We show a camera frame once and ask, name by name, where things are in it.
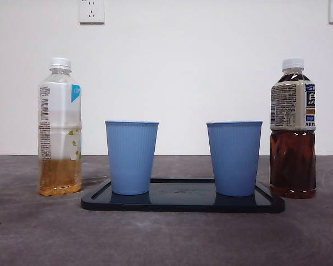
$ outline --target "nutrition facts label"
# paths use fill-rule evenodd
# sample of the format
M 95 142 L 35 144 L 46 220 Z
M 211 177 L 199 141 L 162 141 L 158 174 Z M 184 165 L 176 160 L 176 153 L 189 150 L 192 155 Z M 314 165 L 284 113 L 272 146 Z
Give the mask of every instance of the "nutrition facts label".
M 296 84 L 283 84 L 271 88 L 271 118 L 275 126 L 296 125 Z
M 42 160 L 51 158 L 51 125 L 48 121 L 49 118 L 49 99 L 48 95 L 51 90 L 49 87 L 39 88 L 39 97 L 41 99 L 40 115 L 41 121 L 39 122 L 39 143 L 41 150 Z

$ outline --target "white wall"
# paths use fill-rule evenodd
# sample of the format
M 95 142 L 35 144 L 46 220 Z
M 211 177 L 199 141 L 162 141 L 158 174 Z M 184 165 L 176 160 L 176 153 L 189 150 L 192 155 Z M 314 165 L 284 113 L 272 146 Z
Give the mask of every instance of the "white wall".
M 83 88 L 83 154 L 106 154 L 104 120 L 160 122 L 156 154 L 209 154 L 205 123 L 263 120 L 286 57 L 316 83 L 316 152 L 333 155 L 333 25 L 326 0 L 0 0 L 0 154 L 37 154 L 37 84 L 50 57 Z

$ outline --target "cup rim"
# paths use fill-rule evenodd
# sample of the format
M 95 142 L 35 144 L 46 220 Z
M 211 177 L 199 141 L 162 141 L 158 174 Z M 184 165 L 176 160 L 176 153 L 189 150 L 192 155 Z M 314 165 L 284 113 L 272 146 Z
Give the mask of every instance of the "cup rim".
M 229 125 L 229 124 L 262 124 L 260 120 L 247 120 L 247 121 L 221 121 L 221 122 L 207 122 L 207 125 Z
M 159 124 L 159 122 L 152 121 L 132 121 L 132 120 L 105 120 L 105 124 L 107 123 L 119 123 L 119 124 Z

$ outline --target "amber liquid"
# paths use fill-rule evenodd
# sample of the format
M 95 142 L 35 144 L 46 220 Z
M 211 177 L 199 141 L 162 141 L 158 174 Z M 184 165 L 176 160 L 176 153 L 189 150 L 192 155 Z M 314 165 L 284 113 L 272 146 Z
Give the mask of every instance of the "amber liquid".
M 76 192 L 82 187 L 81 160 L 40 160 L 39 193 L 55 196 Z
M 315 133 L 273 131 L 270 137 L 270 187 L 288 198 L 311 198 L 316 190 Z

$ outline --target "gray table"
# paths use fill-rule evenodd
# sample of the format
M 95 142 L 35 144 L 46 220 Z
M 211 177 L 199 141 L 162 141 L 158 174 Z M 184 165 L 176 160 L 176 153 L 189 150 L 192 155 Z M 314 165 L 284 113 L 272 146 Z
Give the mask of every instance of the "gray table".
M 0 156 L 2 265 L 333 265 L 333 156 L 317 158 L 317 195 L 279 214 L 94 212 L 81 196 L 109 174 L 83 157 L 83 190 L 37 193 L 35 156 Z M 258 181 L 268 184 L 269 157 Z M 211 177 L 209 156 L 156 156 L 153 177 Z

